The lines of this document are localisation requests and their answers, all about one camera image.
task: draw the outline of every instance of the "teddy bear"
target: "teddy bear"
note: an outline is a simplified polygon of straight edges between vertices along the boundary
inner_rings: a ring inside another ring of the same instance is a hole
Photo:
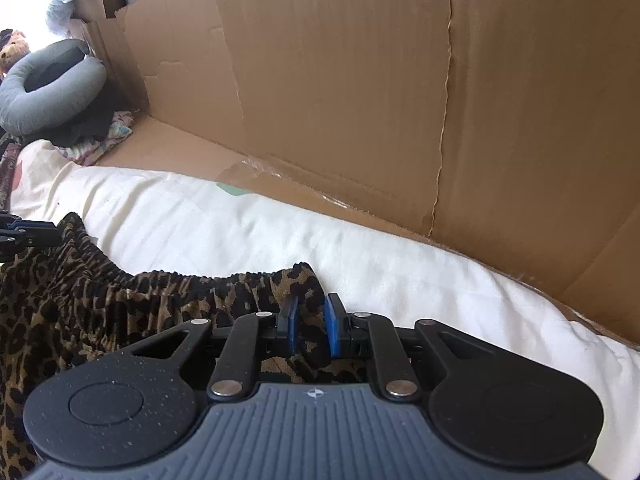
[[[0,78],[30,52],[29,43],[20,30],[6,28],[0,32]]]

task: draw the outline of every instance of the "gray neck pillow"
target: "gray neck pillow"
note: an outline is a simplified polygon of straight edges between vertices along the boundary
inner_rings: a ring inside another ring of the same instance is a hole
[[[45,72],[71,49],[78,48],[86,54],[89,52],[82,40],[62,40],[31,52],[9,70],[0,85],[2,128],[15,136],[24,136],[60,126],[96,98],[107,79],[107,71],[98,59],[91,56],[40,88],[30,92],[24,89],[30,75]]]

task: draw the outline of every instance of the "leopard print fabric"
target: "leopard print fabric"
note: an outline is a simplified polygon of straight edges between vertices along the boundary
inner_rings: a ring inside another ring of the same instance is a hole
[[[229,326],[250,312],[277,312],[300,300],[298,353],[272,358],[262,371],[293,382],[354,382],[363,370],[349,360],[330,362],[322,305],[324,292],[309,265],[271,274],[228,278],[183,276],[162,270],[132,276],[90,240],[78,215],[59,228],[59,247],[30,248],[0,269],[0,474],[15,480],[36,454],[22,425],[22,407],[42,381],[73,366],[206,317]]]

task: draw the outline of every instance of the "travel pillow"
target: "travel pillow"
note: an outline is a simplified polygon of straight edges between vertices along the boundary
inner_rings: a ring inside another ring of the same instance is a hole
[[[0,85],[0,126],[14,136],[66,123],[100,93],[107,71],[82,40],[62,40],[31,52]]]

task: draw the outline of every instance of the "white bedsheet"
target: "white bedsheet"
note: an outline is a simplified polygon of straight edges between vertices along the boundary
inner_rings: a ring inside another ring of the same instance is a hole
[[[81,168],[47,141],[27,146],[12,212],[58,222],[69,211],[127,272],[227,276],[305,261],[347,310],[398,326],[432,317],[567,372],[600,397],[605,425],[591,465],[640,472],[640,354],[568,322],[547,300],[461,256],[255,194],[233,196],[172,173]]]

